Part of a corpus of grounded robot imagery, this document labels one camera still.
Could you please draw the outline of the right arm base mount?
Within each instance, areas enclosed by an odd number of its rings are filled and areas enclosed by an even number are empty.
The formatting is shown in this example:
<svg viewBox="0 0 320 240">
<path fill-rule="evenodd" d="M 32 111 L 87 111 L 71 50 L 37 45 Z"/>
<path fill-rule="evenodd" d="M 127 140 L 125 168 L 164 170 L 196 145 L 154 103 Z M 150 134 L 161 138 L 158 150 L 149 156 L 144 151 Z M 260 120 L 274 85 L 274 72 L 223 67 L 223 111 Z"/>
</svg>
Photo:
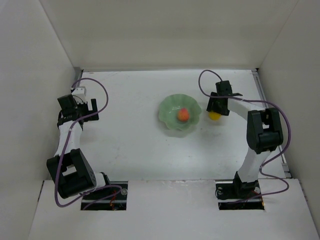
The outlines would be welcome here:
<svg viewBox="0 0 320 240">
<path fill-rule="evenodd" d="M 260 193 L 258 181 L 253 186 L 239 191 L 232 181 L 215 183 L 215 196 L 218 199 L 219 210 L 264 210 L 262 197 L 253 198 Z"/>
</svg>

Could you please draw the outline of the red orange fake peach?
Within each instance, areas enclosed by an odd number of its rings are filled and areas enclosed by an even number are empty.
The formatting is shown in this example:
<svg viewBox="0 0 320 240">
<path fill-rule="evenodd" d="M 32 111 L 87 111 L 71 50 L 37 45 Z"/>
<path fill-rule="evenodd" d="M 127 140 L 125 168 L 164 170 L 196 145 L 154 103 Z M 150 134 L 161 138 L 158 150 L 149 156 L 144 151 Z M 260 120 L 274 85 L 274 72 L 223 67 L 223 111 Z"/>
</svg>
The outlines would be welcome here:
<svg viewBox="0 0 320 240">
<path fill-rule="evenodd" d="M 181 122 L 187 122 L 190 118 L 190 114 L 187 108 L 181 108 L 177 113 L 177 119 Z"/>
</svg>

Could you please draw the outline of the yellow fake pear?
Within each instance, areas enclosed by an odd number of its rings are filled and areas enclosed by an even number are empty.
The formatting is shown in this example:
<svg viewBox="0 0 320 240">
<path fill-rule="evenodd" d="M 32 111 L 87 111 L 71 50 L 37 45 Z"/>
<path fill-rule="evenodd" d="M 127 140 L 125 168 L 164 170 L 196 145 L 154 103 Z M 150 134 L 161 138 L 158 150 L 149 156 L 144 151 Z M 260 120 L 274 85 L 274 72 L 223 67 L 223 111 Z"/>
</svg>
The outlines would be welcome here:
<svg viewBox="0 0 320 240">
<path fill-rule="evenodd" d="M 221 118 L 221 114 L 219 114 L 219 113 L 216 113 L 216 112 L 209 112 L 208 113 L 208 116 L 209 116 L 209 118 L 211 119 L 211 120 L 213 120 L 213 121 L 218 121 L 220 118 Z"/>
</svg>

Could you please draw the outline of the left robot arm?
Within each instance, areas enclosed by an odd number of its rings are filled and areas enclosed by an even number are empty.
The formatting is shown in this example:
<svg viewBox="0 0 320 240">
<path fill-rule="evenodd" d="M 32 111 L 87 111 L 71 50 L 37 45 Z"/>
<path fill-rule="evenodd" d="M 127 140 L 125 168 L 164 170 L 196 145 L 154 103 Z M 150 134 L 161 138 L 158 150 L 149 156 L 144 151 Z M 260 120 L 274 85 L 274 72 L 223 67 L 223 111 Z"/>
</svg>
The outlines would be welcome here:
<svg viewBox="0 0 320 240">
<path fill-rule="evenodd" d="M 46 161 L 46 166 L 55 181 L 58 164 L 62 160 L 57 184 L 60 197 L 66 199 L 109 185 L 108 176 L 103 172 L 95 172 L 80 149 L 84 123 L 99 120 L 99 115 L 95 114 L 75 123 L 78 118 L 98 111 L 96 99 L 91 100 L 92 110 L 89 110 L 84 94 L 68 94 L 57 100 L 61 107 L 57 121 L 59 143 L 54 157 Z"/>
</svg>

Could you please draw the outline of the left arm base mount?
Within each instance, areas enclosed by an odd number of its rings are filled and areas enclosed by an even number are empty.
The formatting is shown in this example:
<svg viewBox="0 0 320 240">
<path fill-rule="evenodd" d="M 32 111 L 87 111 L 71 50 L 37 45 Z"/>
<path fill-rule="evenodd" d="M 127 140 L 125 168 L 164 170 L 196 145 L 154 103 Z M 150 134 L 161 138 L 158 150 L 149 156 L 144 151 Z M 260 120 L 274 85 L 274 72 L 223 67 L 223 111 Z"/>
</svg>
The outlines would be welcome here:
<svg viewBox="0 0 320 240">
<path fill-rule="evenodd" d="M 112 185 L 121 186 L 108 187 L 94 191 L 81 200 L 81 211 L 125 211 L 127 209 L 128 182 L 111 182 Z"/>
</svg>

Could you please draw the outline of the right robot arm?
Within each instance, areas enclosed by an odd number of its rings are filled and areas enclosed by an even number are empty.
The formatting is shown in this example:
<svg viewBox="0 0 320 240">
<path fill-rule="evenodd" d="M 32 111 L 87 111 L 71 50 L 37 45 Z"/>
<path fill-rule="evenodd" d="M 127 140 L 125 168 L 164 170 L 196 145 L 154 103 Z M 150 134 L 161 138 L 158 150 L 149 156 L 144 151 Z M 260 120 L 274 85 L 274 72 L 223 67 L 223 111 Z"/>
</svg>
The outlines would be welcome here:
<svg viewBox="0 0 320 240">
<path fill-rule="evenodd" d="M 244 100 L 233 93 L 228 80 L 215 84 L 216 92 L 210 93 L 206 111 L 221 116 L 230 112 L 246 121 L 247 154 L 242 166 L 236 171 L 231 183 L 217 183 L 216 196 L 219 200 L 247 199 L 259 187 L 258 177 L 263 162 L 283 141 L 280 112 L 275 107 L 263 108 Z"/>
</svg>

